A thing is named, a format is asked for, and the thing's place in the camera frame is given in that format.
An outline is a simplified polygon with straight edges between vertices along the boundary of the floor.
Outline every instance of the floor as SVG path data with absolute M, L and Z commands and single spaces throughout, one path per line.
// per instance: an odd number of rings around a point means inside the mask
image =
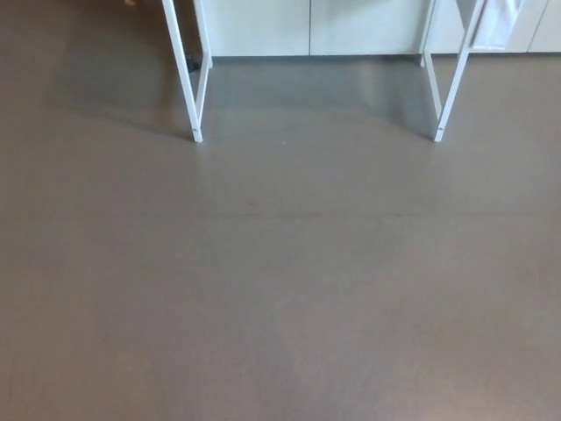
M 559 58 L 475 59 L 438 146 L 410 61 L 219 61 L 195 145 L 96 4 L 0 4 L 0 419 L 561 418 Z

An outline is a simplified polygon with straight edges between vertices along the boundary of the cabinet door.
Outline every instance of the cabinet door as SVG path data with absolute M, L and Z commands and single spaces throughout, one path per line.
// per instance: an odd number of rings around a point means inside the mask
M 561 0 L 550 0 L 530 46 L 531 53 L 561 52 Z
M 548 0 L 527 0 L 522 6 L 520 17 L 505 53 L 526 53 L 536 33 L 543 10 Z M 551 0 L 561 4 L 561 0 Z M 456 2 L 444 1 L 437 21 L 432 51 L 435 53 L 457 53 L 464 37 L 462 23 Z
M 311 53 L 416 53 L 427 3 L 427 0 L 311 0 Z
M 204 0 L 215 56 L 309 54 L 309 0 Z

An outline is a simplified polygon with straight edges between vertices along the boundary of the white stand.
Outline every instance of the white stand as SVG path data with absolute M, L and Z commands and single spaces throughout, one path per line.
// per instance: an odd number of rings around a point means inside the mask
M 209 38 L 207 36 L 207 26 L 204 20 L 202 0 L 193 0 L 193 3 L 195 4 L 196 23 L 199 27 L 199 36 L 202 45 L 201 76 L 196 95 L 193 92 L 193 87 L 191 86 L 187 60 L 185 58 L 185 51 L 183 50 L 183 42 L 181 40 L 181 31 L 177 21 L 177 14 L 175 13 L 174 0 L 162 0 L 162 3 L 164 5 L 164 12 L 166 13 L 169 36 L 174 48 L 175 61 L 177 62 L 177 68 L 179 70 L 181 87 L 183 88 L 183 95 L 185 96 L 185 104 L 187 105 L 193 139 L 196 143 L 202 143 L 202 111 L 204 110 L 204 99 L 207 93 L 209 71 L 212 68 L 212 54 L 210 53 Z
M 464 26 L 465 35 L 462 39 L 462 44 L 458 53 L 458 64 L 450 91 L 444 104 L 440 100 L 440 91 L 438 90 L 437 75 L 435 73 L 434 64 L 432 62 L 432 52 L 430 51 L 431 42 L 434 37 L 434 29 L 437 26 L 438 12 L 444 1 L 450 0 L 430 0 L 429 12 L 427 14 L 427 21 L 424 29 L 422 44 L 421 44 L 421 66 L 426 70 L 428 84 L 430 86 L 430 94 L 432 96 L 432 103 L 436 112 L 436 123 L 434 131 L 434 141 L 440 142 L 444 137 L 448 120 L 456 101 L 459 85 L 464 76 L 465 65 L 470 53 L 473 51 L 472 43 L 475 38 L 475 33 L 478 28 L 479 20 L 483 12 L 486 0 L 456 0 L 458 5 L 460 17 L 462 18 L 462 25 Z
M 481 18 L 483 7 L 487 0 L 456 0 L 460 16 L 462 18 L 465 36 L 462 40 L 458 54 L 458 65 L 456 66 L 456 72 L 452 79 L 450 92 L 448 93 L 446 101 L 442 104 L 438 90 L 437 75 L 432 62 L 432 52 L 430 51 L 430 46 L 434 37 L 434 29 L 436 27 L 438 12 L 440 11 L 441 4 L 445 1 L 450 0 L 430 0 L 421 48 L 419 51 L 419 54 L 421 55 L 421 66 L 426 70 L 428 85 L 430 86 L 430 94 L 432 96 L 432 102 L 434 103 L 436 112 L 434 131 L 435 142 L 440 142 L 443 139 L 446 126 L 448 125 L 448 119 L 450 118 L 451 110 L 454 105 L 454 101 L 456 100 L 456 94 L 458 93 L 458 88 L 464 75 L 465 65 L 467 63 L 467 59 L 469 58 L 469 54 L 472 51 L 472 43 Z M 185 59 L 185 52 L 183 51 L 183 44 L 181 41 L 181 32 L 174 8 L 174 0 L 162 0 L 162 3 L 166 13 L 167 26 L 174 48 L 177 68 L 179 69 L 181 86 L 183 88 L 183 95 L 185 96 L 185 103 L 187 105 L 191 130 L 193 131 L 193 138 L 195 142 L 201 143 L 202 111 L 204 109 L 204 99 L 206 95 L 207 82 L 209 80 L 209 70 L 212 68 L 212 54 L 210 52 L 202 0 L 193 0 L 193 3 L 195 4 L 196 21 L 202 44 L 201 78 L 199 80 L 199 87 L 196 96 L 193 93 L 191 80 L 189 78 L 187 61 Z

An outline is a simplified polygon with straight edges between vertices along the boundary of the white towel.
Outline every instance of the white towel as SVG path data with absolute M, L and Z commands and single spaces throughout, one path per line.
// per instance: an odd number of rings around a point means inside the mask
M 487 0 L 473 41 L 478 49 L 504 50 L 524 0 Z

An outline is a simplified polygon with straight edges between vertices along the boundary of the white metal leg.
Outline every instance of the white metal leg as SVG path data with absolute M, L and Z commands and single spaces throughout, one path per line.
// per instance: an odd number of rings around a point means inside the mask
M 428 84 L 430 85 L 430 94 L 432 95 L 432 100 L 435 105 L 437 117 L 437 123 L 435 124 L 436 129 L 433 133 L 433 139 L 435 142 L 442 141 L 444 137 L 452 107 L 456 101 L 459 85 L 462 82 L 462 77 L 464 76 L 465 65 L 467 64 L 470 52 L 472 51 L 473 37 L 477 30 L 477 25 L 481 18 L 481 12 L 483 11 L 485 2 L 486 0 L 457 0 L 460 14 L 462 15 L 462 21 L 464 23 L 465 35 L 460 46 L 456 71 L 454 72 L 450 90 L 443 106 L 438 90 L 437 75 L 432 62 L 432 53 L 430 51 L 432 37 L 434 36 L 434 28 L 436 27 L 438 12 L 440 11 L 439 7 L 443 4 L 443 0 L 430 0 L 430 7 L 427 13 L 427 24 L 425 25 L 421 45 L 421 64 L 425 68 Z
M 197 94 L 193 92 L 191 79 L 187 66 L 187 59 L 185 51 L 183 50 L 183 42 L 181 40 L 181 31 L 177 21 L 177 14 L 175 13 L 174 0 L 162 0 L 164 12 L 166 13 L 167 28 L 169 36 L 172 41 L 174 49 L 175 61 L 179 70 L 179 77 L 183 95 L 185 96 L 185 104 L 187 105 L 187 112 L 189 122 L 191 124 L 191 131 L 193 132 L 193 139 L 196 143 L 202 142 L 202 111 L 204 109 L 204 100 L 206 97 L 207 83 L 209 81 L 209 71 L 212 68 L 212 54 L 209 48 L 209 39 L 206 31 L 206 23 L 204 20 L 204 11 L 202 8 L 201 0 L 195 0 L 195 14 L 197 24 L 199 26 L 199 34 L 202 44 L 202 66 L 201 75 Z

